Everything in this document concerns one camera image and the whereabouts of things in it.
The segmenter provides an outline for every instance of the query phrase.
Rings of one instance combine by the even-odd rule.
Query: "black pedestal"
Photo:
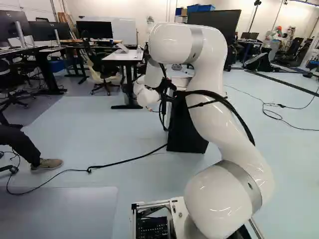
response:
[[[191,121],[185,97],[181,92],[175,92],[178,103],[171,111],[167,151],[184,153],[205,153],[208,141],[203,139]]]

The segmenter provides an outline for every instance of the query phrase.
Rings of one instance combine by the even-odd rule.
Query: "white wall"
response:
[[[155,22],[166,21],[166,4],[170,0],[68,0],[67,6],[73,17],[105,16],[135,18],[138,30],[138,42],[147,40],[147,16],[151,15]],[[171,12],[175,13],[176,2]]]
[[[146,17],[151,15],[155,22],[174,21],[176,6],[187,7],[199,3],[213,4],[216,10],[241,9],[238,22],[239,34],[248,30],[255,9],[255,0],[65,0],[65,2],[74,19],[79,15],[135,18],[139,43],[147,40]],[[282,0],[262,0],[251,30],[260,33],[260,40],[263,40],[266,32],[272,29],[281,2]],[[310,35],[318,16],[319,8],[289,1],[288,5],[283,5],[276,26],[281,25],[285,31],[290,25],[294,25],[297,27],[296,36],[306,38]]]
[[[50,0],[0,0],[0,10],[24,11],[30,21],[36,17],[55,21]]]
[[[241,9],[238,31],[247,31],[255,9],[255,0],[178,0],[177,7],[187,7],[192,4],[212,4],[216,10]],[[259,39],[263,40],[266,32],[271,30],[275,22],[282,0],[262,0],[252,26],[252,32],[259,32]],[[290,25],[296,26],[296,36],[308,37],[319,16],[319,9],[304,3],[289,1],[283,5],[276,26],[281,25],[285,31]]]

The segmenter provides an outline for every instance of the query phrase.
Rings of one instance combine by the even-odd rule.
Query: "shoe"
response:
[[[63,165],[63,160],[57,159],[57,158],[41,158],[40,159],[40,165],[37,167],[34,167],[31,165],[31,171],[42,171],[42,170],[54,170]]]

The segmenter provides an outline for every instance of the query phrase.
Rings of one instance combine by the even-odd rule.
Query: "power cord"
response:
[[[33,188],[33,189],[27,191],[27,192],[23,192],[23,193],[13,193],[13,192],[11,192],[11,191],[9,190],[9,187],[8,187],[8,186],[9,186],[11,177],[14,175],[14,174],[11,174],[10,177],[9,177],[9,179],[8,179],[8,181],[7,181],[7,183],[6,183],[6,191],[7,191],[9,194],[11,194],[11,195],[22,196],[22,195],[29,194],[29,193],[31,193],[31,192],[33,192],[33,191],[35,191],[35,190],[41,188],[42,186],[44,186],[45,184],[49,183],[49,182],[52,181],[54,178],[56,178],[57,176],[59,176],[59,175],[61,175],[61,174],[63,174],[63,173],[66,173],[66,172],[87,172],[87,173],[91,174],[91,173],[92,173],[92,169],[107,168],[107,167],[111,167],[111,166],[115,166],[115,165],[119,165],[119,164],[123,164],[123,163],[128,163],[128,162],[131,162],[131,161],[135,161],[135,160],[137,160],[137,159],[147,157],[147,156],[149,156],[149,155],[151,155],[151,154],[153,154],[153,153],[159,151],[160,149],[162,149],[162,148],[164,148],[164,147],[166,147],[166,146],[167,146],[167,143],[164,144],[163,146],[161,146],[161,147],[159,147],[159,148],[157,148],[157,149],[155,149],[155,150],[153,150],[153,151],[147,153],[147,154],[142,155],[142,156],[135,157],[135,158],[131,158],[131,159],[127,159],[127,160],[120,161],[120,162],[116,162],[116,163],[110,163],[110,164],[101,165],[101,166],[90,166],[90,167],[88,167],[88,168],[85,169],[85,170],[84,170],[84,169],[67,169],[67,170],[64,170],[64,171],[62,171],[62,172],[59,172],[58,174],[56,174],[55,176],[53,176],[53,177],[50,178],[49,180],[45,181],[45,182],[42,183],[41,185],[39,185],[39,186],[37,186],[37,187],[35,187],[35,188]],[[12,157],[10,160],[12,160],[12,159],[18,157],[18,158],[19,158],[19,164],[18,164],[17,168],[19,168],[20,163],[21,163],[20,155],[18,155],[16,152],[14,152],[14,150],[12,150],[12,152],[4,152],[4,153],[13,153],[13,154],[15,155],[15,156]]]
[[[247,92],[244,92],[244,91],[241,91],[241,90],[239,90],[239,89],[236,89],[235,87],[228,86],[228,85],[224,85],[224,86],[229,87],[229,88],[232,88],[232,89],[234,89],[234,90],[236,90],[236,91],[239,91],[239,92],[241,92],[241,93],[247,94],[247,95],[249,95],[250,97],[252,97],[252,98],[254,98],[254,99],[256,99],[256,100],[259,100],[259,101],[263,104],[263,107],[262,107],[263,114],[266,115],[266,116],[268,116],[268,117],[270,117],[270,118],[272,118],[272,119],[274,119],[274,120],[282,121],[282,122],[286,123],[287,125],[289,125],[290,127],[295,128],[295,129],[300,129],[300,130],[305,130],[305,131],[319,131],[319,129],[300,128],[300,127],[297,127],[297,126],[293,126],[293,125],[291,125],[290,123],[288,123],[287,121],[285,121],[284,118],[283,118],[280,114],[278,114],[278,113],[276,113],[276,112],[274,112],[274,111],[265,109],[265,107],[268,106],[268,107],[288,108],[288,109],[293,109],[293,110],[302,110],[302,109],[307,108],[307,107],[314,101],[314,99],[315,99],[316,96],[314,96],[314,97],[311,99],[311,101],[310,101],[306,106],[301,107],[301,108],[294,108],[294,107],[289,107],[289,106],[285,106],[285,105],[282,105],[282,104],[266,103],[266,102],[264,102],[262,99],[260,99],[260,98],[258,98],[258,97],[255,97],[255,96],[253,96],[253,95],[251,95],[251,94],[249,94],[249,93],[247,93]]]

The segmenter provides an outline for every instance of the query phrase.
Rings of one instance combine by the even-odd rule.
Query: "computer monitor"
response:
[[[0,41],[19,37],[15,22],[19,21],[24,36],[31,35],[29,22],[24,11],[0,10]]]
[[[71,39],[69,25],[65,22],[50,22],[53,29],[58,30],[60,40],[69,40]]]
[[[112,25],[109,21],[76,21],[80,37],[113,38]]]
[[[235,38],[240,13],[241,10],[190,12],[187,24],[215,27],[220,30],[227,44],[230,45]]]
[[[54,41],[56,40],[56,29],[60,40],[68,40],[71,38],[69,26],[63,22],[47,22],[47,21],[30,21],[30,28],[34,41]]]
[[[258,32],[251,32],[250,33],[250,39],[257,40],[257,37],[259,36]]]
[[[56,40],[54,29],[47,21],[30,21],[30,28],[34,41],[54,41]]]
[[[243,32],[243,34],[241,34],[241,39],[250,39],[250,33],[249,32]]]

